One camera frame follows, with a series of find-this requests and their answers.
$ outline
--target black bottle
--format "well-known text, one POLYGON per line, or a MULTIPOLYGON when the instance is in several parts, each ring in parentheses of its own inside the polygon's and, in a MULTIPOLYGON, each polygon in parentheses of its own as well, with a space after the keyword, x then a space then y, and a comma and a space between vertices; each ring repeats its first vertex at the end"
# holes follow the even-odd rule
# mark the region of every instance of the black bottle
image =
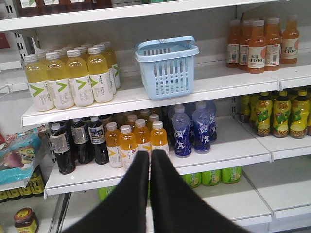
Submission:
POLYGON ((109 162, 107 143, 103 124, 98 120, 98 116, 91 117, 91 123, 88 126, 88 132, 95 151, 95 162, 106 164, 109 162))
POLYGON ((61 128, 59 123, 54 123, 51 127, 51 133, 50 140, 56 155, 59 172, 64 175, 72 173, 76 166, 66 130, 61 128))
POLYGON ((71 132, 74 142, 74 150, 78 161, 81 164, 87 164, 94 159, 94 145, 89 139, 88 130, 85 123, 80 118, 72 120, 71 132))

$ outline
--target jar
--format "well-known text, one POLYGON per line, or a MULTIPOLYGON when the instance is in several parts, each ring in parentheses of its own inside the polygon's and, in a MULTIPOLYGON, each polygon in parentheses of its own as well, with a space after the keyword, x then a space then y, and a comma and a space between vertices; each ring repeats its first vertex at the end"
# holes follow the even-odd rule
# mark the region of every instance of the jar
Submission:
POLYGON ((31 208, 23 208, 14 215, 17 232, 36 233, 39 227, 38 219, 31 208))

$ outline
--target jar lid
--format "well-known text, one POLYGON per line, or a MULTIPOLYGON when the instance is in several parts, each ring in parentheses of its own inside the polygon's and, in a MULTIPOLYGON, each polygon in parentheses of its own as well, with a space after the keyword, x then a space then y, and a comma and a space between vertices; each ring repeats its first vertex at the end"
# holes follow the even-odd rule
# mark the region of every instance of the jar lid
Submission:
POLYGON ((23 223, 28 221, 32 217, 32 215, 33 210, 31 208, 23 208, 14 214, 14 221, 16 223, 23 223))

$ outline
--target yellow drink bottle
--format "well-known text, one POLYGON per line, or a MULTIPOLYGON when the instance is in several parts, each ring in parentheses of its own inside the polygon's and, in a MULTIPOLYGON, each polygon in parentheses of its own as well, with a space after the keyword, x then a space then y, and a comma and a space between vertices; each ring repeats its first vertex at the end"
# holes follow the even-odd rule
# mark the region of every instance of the yellow drink bottle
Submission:
POLYGON ((94 97, 86 62, 80 57, 79 50, 69 50, 67 56, 66 67, 74 103, 78 107, 89 106, 94 102, 94 97))
POLYGON ((28 89, 30 91, 36 110, 47 111, 54 107, 48 81, 46 67, 39 62, 36 54, 24 58, 28 89))

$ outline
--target green chevron logo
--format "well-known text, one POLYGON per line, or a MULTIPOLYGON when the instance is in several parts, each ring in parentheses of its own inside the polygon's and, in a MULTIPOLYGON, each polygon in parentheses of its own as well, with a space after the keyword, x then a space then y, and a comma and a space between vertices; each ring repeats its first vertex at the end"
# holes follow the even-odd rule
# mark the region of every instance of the green chevron logo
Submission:
POLYGON ((43 88, 39 88, 36 86, 32 86, 30 85, 31 89, 35 90, 35 92, 33 93, 33 97, 36 97, 37 95, 39 95, 42 91, 44 91, 43 88))

